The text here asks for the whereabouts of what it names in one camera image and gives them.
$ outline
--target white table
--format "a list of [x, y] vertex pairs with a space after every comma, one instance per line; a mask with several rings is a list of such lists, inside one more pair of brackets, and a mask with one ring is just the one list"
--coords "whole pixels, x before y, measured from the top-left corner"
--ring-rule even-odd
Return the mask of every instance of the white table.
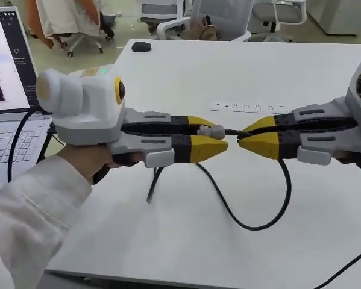
[[[195, 115], [242, 129], [261, 114], [209, 110], [213, 100], [289, 108], [343, 96], [361, 45], [153, 41], [135, 54], [130, 41], [115, 65], [127, 106]], [[238, 218], [250, 225], [280, 209], [285, 180], [276, 161], [238, 147], [204, 163]], [[112, 171], [84, 204], [49, 269], [71, 274], [247, 289], [311, 289], [361, 253], [361, 170], [333, 161], [287, 161], [293, 192], [271, 229], [235, 224], [210, 181], [191, 164], [163, 172], [145, 202], [152, 170]], [[361, 261], [327, 289], [361, 288]]]

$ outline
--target hand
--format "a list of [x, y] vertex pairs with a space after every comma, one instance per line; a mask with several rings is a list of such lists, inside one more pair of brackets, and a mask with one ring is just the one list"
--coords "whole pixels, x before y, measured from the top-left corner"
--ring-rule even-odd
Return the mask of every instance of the hand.
[[[106, 146], [71, 146], [67, 144], [58, 154], [74, 166], [89, 184], [93, 176], [106, 164], [109, 168], [120, 167], [112, 160], [112, 154]], [[141, 154], [133, 154], [135, 162], [142, 160]]]

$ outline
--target black cable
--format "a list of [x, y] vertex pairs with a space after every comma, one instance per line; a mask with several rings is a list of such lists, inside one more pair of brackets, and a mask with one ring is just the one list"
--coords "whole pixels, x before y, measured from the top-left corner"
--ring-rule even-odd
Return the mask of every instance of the black cable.
[[320, 286], [315, 287], [314, 289], [322, 289], [325, 286], [329, 285], [330, 283], [332, 283], [338, 276], [340, 276], [341, 274], [343, 274], [343, 272], [345, 272], [346, 270], [348, 270], [351, 266], [355, 265], [355, 263], [357, 263], [358, 261], [361, 260], [361, 254], [358, 255], [357, 257], [355, 257], [355, 259], [351, 260], [348, 264], [346, 264], [345, 266], [343, 266], [340, 270], [338, 270], [332, 277], [330, 277], [329, 279], [327, 279], [324, 283], [322, 283]]
[[219, 189], [217, 183], [215, 182], [214, 178], [212, 177], [212, 175], [210, 174], [210, 172], [203, 167], [201, 164], [196, 163], [196, 165], [207, 175], [207, 177], [210, 179], [210, 181], [212, 182], [216, 192], [218, 193], [219, 197], [221, 198], [224, 207], [226, 208], [226, 210], [228, 211], [229, 215], [231, 216], [231, 218], [239, 225], [241, 226], [243, 229], [249, 230], [249, 231], [262, 231], [265, 229], [270, 228], [271, 226], [273, 226], [275, 223], [277, 223], [282, 216], [285, 214], [287, 207], [289, 206], [289, 202], [291, 199], [291, 177], [290, 177], [290, 173], [289, 170], [287, 169], [286, 164], [284, 163], [283, 160], [278, 160], [279, 165], [282, 168], [284, 177], [286, 178], [286, 196], [285, 199], [283, 201], [283, 205], [281, 207], [281, 210], [278, 212], [278, 214], [267, 224], [262, 225], [262, 226], [256, 226], [256, 227], [252, 227], [252, 226], [248, 226], [246, 224], [243, 224], [232, 212], [230, 206], [228, 205], [227, 201], [225, 200], [221, 190]]
[[246, 131], [236, 131], [234, 129], [225, 129], [225, 135], [236, 135], [238, 138], [246, 138], [252, 136], [250, 132]]
[[59, 143], [60, 145], [65, 146], [65, 144], [62, 141], [60, 141], [57, 137], [55, 137], [55, 135], [52, 135], [52, 138], [54, 138], [54, 140], [56, 140], [56, 142]]
[[155, 192], [156, 183], [159, 180], [159, 176], [162, 173], [163, 169], [164, 167], [159, 167], [158, 169], [156, 168], [154, 169], [154, 179], [152, 181], [151, 187], [149, 188], [148, 196], [146, 197], [146, 201], [149, 204], [152, 202], [152, 197]]
[[29, 119], [29, 117], [31, 117], [32, 114], [34, 114], [36, 112], [41, 112], [41, 111], [43, 111], [43, 110], [42, 110], [41, 106], [39, 106], [39, 105], [31, 107], [29, 109], [29, 111], [25, 114], [24, 118], [19, 123], [19, 126], [17, 128], [16, 134], [14, 135], [13, 142], [11, 143], [11, 147], [10, 147], [9, 160], [8, 160], [8, 164], [7, 164], [7, 181], [8, 182], [11, 182], [11, 180], [13, 178], [14, 151], [16, 149], [16, 145], [17, 145], [19, 136], [21, 135], [22, 128], [24, 128], [26, 121]]

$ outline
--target power strip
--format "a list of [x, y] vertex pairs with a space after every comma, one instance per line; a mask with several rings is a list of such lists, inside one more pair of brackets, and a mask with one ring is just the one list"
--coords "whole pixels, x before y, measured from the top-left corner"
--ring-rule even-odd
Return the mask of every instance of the power strip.
[[285, 105], [241, 104], [238, 102], [214, 101], [211, 103], [212, 111], [232, 111], [240, 113], [290, 113]]

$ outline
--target computer mouse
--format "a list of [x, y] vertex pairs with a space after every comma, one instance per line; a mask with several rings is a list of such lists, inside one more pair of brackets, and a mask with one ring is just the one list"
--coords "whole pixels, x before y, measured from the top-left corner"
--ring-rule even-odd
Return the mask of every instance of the computer mouse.
[[148, 52], [151, 51], [152, 45], [147, 42], [137, 41], [132, 45], [133, 52]]

